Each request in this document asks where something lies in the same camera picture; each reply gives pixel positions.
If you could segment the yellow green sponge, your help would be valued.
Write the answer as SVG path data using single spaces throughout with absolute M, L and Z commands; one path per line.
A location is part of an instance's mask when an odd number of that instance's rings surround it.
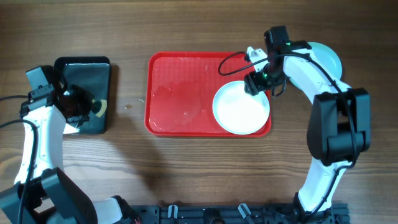
M 91 102 L 91 112 L 97 116 L 102 117 L 105 114 L 107 109 L 107 101 L 106 100 L 92 100 Z

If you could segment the white plate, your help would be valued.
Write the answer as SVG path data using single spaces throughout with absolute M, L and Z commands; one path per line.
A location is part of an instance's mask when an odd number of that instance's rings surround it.
M 254 96 L 246 93 L 243 81 L 223 85 L 212 102 L 216 122 L 227 132 L 253 134 L 263 128 L 271 117 L 271 106 L 264 92 Z

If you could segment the teal plate top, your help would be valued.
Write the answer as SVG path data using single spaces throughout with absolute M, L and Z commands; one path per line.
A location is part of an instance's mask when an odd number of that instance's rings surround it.
M 283 72 L 307 96 L 324 92 L 336 93 L 336 89 L 327 79 L 327 75 L 342 90 L 343 67 L 340 58 L 328 46 L 317 42 L 291 43 L 291 53 L 284 57 Z

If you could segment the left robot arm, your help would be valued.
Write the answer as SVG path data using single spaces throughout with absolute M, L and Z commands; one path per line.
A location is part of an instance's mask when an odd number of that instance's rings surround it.
M 102 117 L 107 102 L 76 85 L 39 85 L 20 110 L 24 149 L 14 186 L 1 192 L 12 223 L 129 223 L 134 211 L 120 196 L 93 202 L 63 171 L 63 135 L 70 122 Z

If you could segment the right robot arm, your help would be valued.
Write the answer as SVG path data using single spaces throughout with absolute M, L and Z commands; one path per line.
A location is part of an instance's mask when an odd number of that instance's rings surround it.
M 293 80 L 310 100 L 307 146 L 312 162 L 294 198 L 294 216 L 300 223 L 324 220 L 342 175 L 369 148 L 370 95 L 336 78 L 307 41 L 290 40 L 286 27 L 271 27 L 264 40 L 265 55 L 247 53 L 255 70 L 244 77 L 244 91 L 255 96 Z

